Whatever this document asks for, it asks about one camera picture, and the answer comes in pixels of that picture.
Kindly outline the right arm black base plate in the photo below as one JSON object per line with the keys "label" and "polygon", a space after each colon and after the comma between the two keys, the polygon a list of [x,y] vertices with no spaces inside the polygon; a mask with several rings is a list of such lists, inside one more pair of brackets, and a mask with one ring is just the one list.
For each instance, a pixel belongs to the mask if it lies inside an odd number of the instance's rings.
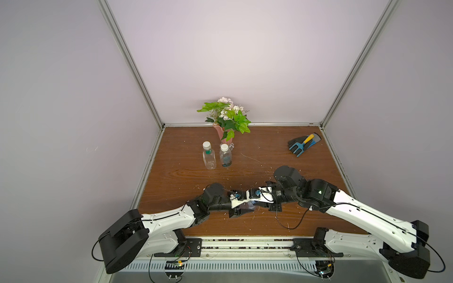
{"label": "right arm black base plate", "polygon": [[324,240],[314,238],[295,238],[290,247],[298,257],[342,258],[344,253],[335,253],[327,248]]}

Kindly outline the teal print clear bottle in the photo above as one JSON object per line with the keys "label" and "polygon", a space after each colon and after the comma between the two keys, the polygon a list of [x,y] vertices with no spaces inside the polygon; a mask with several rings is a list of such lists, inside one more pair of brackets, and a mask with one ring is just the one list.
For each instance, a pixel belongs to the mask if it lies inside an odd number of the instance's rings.
{"label": "teal print clear bottle", "polygon": [[220,159],[221,159],[221,164],[222,164],[222,167],[229,167],[231,166],[232,164],[232,153],[231,153],[231,150],[229,149],[229,151],[227,152],[222,152],[220,150]]}

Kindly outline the green label clear bottle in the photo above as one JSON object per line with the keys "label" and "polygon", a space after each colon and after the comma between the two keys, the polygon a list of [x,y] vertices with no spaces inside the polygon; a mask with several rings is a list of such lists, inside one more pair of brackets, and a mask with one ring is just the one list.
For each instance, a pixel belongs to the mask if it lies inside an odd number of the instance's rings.
{"label": "green label clear bottle", "polygon": [[216,169],[217,162],[215,159],[215,152],[213,151],[212,146],[211,146],[210,150],[204,150],[202,155],[203,155],[205,167],[208,170]]}

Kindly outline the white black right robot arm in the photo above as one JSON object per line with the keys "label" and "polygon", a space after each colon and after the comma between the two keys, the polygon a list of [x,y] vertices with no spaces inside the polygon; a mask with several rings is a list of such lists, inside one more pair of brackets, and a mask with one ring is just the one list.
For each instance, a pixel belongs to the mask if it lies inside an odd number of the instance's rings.
{"label": "white black right robot arm", "polygon": [[431,265],[426,223],[407,222],[377,211],[325,180],[306,180],[292,167],[279,167],[274,178],[275,182],[268,182],[263,189],[274,209],[296,202],[303,208],[348,221],[383,242],[378,252],[390,267],[411,278],[425,278]]}

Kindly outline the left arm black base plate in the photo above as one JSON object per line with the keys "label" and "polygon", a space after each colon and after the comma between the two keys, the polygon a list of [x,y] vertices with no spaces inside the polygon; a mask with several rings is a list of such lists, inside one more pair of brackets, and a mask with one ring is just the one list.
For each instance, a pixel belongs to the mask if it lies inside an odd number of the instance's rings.
{"label": "left arm black base plate", "polygon": [[202,239],[201,238],[189,238],[186,239],[185,243],[179,244],[170,253],[156,253],[154,257],[166,257],[166,258],[180,258],[180,257],[195,257],[201,256]]}

